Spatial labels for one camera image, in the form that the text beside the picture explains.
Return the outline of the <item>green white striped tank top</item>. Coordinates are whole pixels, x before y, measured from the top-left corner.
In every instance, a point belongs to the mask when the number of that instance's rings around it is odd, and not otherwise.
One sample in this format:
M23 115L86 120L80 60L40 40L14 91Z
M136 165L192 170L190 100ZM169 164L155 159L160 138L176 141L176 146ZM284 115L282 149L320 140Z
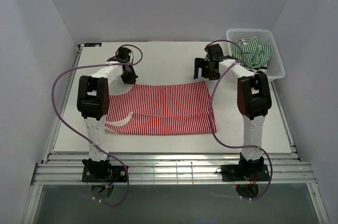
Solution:
M271 58L271 44L260 44L259 37L253 37L248 42L245 40L236 41L236 45L230 44L231 56L241 60L242 66L247 68L260 68L267 65Z

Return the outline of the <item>red white striped tank top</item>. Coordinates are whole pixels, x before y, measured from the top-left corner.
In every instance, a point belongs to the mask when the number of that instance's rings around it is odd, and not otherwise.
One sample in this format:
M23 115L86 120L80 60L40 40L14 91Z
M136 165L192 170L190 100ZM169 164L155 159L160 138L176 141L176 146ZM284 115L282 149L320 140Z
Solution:
M109 97L105 130L125 135L172 136L216 131L204 81L180 85L134 85Z

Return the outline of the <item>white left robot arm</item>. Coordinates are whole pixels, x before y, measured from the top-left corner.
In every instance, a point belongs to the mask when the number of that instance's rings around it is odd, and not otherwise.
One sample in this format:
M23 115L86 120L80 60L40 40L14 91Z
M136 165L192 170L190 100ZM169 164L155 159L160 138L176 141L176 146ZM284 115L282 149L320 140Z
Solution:
M132 64L133 52L123 45L115 56L108 59L106 67L79 79L77 109L84 118L88 138L92 141L88 158L82 162L89 174L99 181L107 181L112 175L105 137L106 115L110 106L109 85L118 77L124 84L134 85L138 76Z

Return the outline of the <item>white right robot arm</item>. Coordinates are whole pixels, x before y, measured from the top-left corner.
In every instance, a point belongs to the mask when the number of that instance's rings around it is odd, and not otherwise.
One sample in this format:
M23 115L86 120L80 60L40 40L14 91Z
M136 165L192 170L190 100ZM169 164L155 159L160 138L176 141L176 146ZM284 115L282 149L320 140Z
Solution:
M227 146L241 149L237 165L239 175L244 180L251 180L264 169L262 128L269 109L272 106L268 78L263 72L252 72L241 65L244 58L235 59L225 56L216 42L206 45L205 58L194 59L194 75L216 80L216 87L229 73L237 82L237 107L243 117L243 145Z

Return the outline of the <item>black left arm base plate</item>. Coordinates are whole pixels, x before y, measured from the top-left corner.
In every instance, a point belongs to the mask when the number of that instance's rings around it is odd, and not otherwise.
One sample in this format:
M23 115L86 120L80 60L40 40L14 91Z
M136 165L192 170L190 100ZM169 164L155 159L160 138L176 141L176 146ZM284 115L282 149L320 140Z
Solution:
M121 165L111 165L108 160L83 159L82 182L127 182L126 170Z

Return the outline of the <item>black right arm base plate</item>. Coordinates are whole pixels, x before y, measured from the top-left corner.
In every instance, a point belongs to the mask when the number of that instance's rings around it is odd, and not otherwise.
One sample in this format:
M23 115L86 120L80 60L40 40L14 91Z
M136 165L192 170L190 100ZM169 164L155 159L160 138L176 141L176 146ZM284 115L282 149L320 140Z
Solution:
M264 158L261 156L257 160L246 160L240 154L238 164L221 165L216 174L222 176L223 182L234 181L269 181L270 174L267 165L264 163Z

